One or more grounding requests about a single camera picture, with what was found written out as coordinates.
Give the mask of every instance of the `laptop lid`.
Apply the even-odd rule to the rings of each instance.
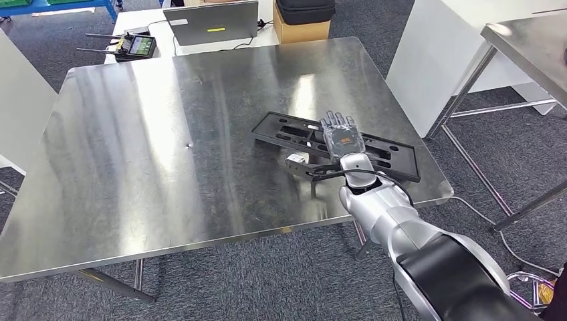
[[[258,0],[163,10],[179,45],[245,39],[258,33]]]

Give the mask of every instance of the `black plastic tray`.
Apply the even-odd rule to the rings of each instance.
[[[330,158],[320,123],[277,112],[267,115],[254,127],[258,140],[323,158]],[[366,154],[374,169],[394,179],[418,183],[421,180],[413,146],[362,133]]]

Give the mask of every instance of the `metal table top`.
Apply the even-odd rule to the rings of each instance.
[[[561,105],[567,106],[567,15],[489,23],[482,36]]]
[[[453,194],[353,37],[70,70],[0,235],[0,280],[351,219],[344,180],[313,197],[283,168],[291,150],[249,136],[270,110],[329,109],[416,147],[418,206]]]

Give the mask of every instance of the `gray carpet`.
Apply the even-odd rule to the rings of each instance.
[[[331,36],[359,37],[386,75],[412,3],[337,0]],[[147,5],[152,3],[125,2],[127,9]],[[15,17],[13,24],[10,38],[57,90],[68,69],[101,63],[102,57],[70,53],[57,46],[59,40],[52,45],[44,36],[50,33],[78,45],[85,41],[84,32],[112,30],[103,10],[94,15]],[[30,25],[36,33],[30,34]],[[512,89],[503,88],[469,95],[463,108],[519,101]],[[519,209],[567,179],[566,121],[562,110],[542,117],[524,108],[460,118],[451,128],[510,206]],[[457,196],[494,220],[504,218],[444,134],[428,146]],[[14,186],[22,180],[7,169],[0,171],[0,179]],[[0,195],[2,220],[9,202],[7,195]],[[505,272],[518,269],[520,263],[499,237],[464,205],[451,200],[420,213],[431,223],[472,237]],[[565,213],[564,199],[544,207],[506,230],[509,244],[529,260],[558,268],[567,260]],[[354,228],[346,223],[155,257],[146,261],[144,270],[144,289],[157,295],[155,304],[123,298],[70,274],[0,284],[0,320],[401,320],[383,251],[377,247],[364,262],[356,262],[352,255],[357,248]],[[102,270],[133,281],[131,262]],[[404,303],[408,320],[419,320],[406,298]]]

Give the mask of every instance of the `cardboard box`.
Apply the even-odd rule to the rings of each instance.
[[[279,8],[273,3],[273,28],[279,43],[322,40],[329,37],[331,21],[309,23],[307,25],[288,25],[281,18]]]

